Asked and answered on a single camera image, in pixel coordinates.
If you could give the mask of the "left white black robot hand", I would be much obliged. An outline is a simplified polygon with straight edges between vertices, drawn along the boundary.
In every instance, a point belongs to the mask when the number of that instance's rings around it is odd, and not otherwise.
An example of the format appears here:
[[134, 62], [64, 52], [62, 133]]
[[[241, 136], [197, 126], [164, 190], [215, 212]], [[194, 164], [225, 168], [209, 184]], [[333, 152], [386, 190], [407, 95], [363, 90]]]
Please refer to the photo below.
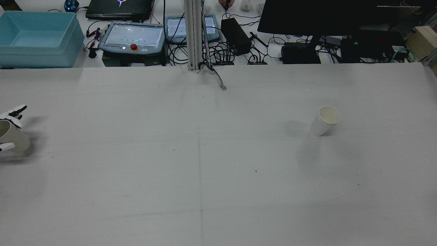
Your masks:
[[0, 116], [0, 151], [12, 151], [21, 153], [30, 146], [29, 138], [22, 132], [20, 119], [27, 105], [20, 105]]

